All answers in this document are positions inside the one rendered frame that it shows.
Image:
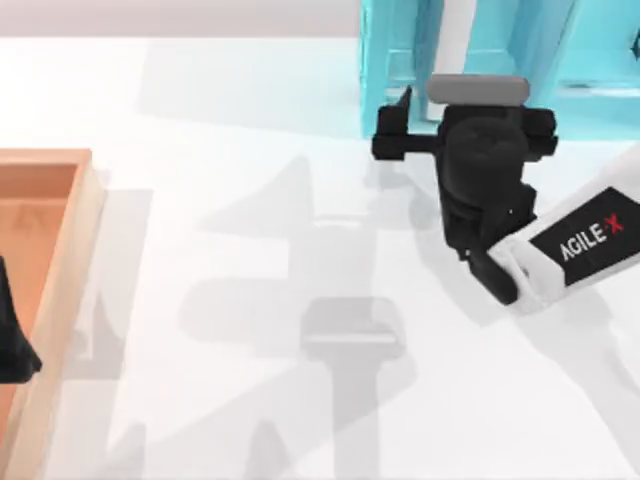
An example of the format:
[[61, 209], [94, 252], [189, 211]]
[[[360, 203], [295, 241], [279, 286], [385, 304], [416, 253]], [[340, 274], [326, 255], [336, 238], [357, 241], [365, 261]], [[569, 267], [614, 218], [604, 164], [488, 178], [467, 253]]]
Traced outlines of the shallow salmon-coloured box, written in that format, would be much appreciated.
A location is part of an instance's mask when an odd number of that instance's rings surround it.
[[88, 149], [0, 148], [0, 295], [43, 366], [0, 385], [0, 480], [41, 480], [105, 192]]

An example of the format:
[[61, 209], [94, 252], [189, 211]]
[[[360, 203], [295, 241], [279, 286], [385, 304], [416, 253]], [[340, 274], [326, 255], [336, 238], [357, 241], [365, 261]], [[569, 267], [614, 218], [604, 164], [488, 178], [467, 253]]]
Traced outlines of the light blue rack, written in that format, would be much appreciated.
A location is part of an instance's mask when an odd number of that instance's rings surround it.
[[640, 140], [640, 0], [360, 0], [360, 131], [413, 89], [430, 127], [434, 73], [516, 75], [570, 140]]

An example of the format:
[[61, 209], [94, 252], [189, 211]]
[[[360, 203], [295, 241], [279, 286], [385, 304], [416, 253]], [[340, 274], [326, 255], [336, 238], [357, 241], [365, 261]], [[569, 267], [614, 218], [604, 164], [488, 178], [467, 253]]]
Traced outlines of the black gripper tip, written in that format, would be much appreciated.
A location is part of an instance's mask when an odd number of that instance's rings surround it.
[[42, 365], [19, 324], [6, 263], [0, 256], [0, 384], [28, 383]]

